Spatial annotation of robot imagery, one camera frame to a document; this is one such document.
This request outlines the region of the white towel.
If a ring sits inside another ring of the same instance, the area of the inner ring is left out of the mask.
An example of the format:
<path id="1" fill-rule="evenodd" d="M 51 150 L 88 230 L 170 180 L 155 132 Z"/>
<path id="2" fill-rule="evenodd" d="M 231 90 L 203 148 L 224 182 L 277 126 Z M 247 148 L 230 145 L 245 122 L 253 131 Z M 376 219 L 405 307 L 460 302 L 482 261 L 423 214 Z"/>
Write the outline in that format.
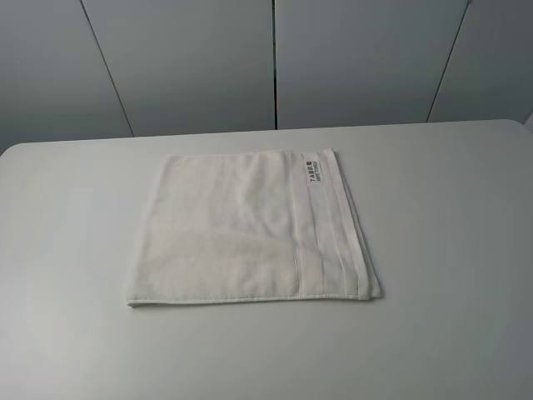
<path id="1" fill-rule="evenodd" d="M 164 160 L 134 248 L 129 307 L 380 295 L 335 151 Z"/>

